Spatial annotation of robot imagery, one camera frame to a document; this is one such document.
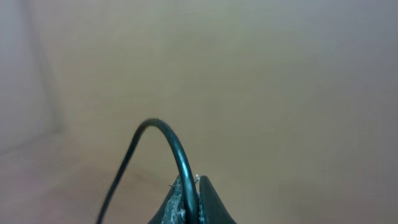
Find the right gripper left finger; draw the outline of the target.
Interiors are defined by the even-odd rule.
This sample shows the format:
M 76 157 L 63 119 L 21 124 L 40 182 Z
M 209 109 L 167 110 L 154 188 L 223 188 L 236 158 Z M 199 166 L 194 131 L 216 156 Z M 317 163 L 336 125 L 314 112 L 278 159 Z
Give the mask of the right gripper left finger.
M 170 185 L 170 190 L 160 208 L 148 224 L 186 224 L 180 176 Z

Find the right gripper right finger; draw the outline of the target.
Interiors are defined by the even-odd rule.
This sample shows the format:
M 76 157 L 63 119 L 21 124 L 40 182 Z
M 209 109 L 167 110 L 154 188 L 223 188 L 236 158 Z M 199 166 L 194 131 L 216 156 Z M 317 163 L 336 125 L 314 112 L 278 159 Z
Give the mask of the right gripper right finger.
M 221 201 L 210 179 L 203 175 L 199 180 L 200 223 L 236 224 Z

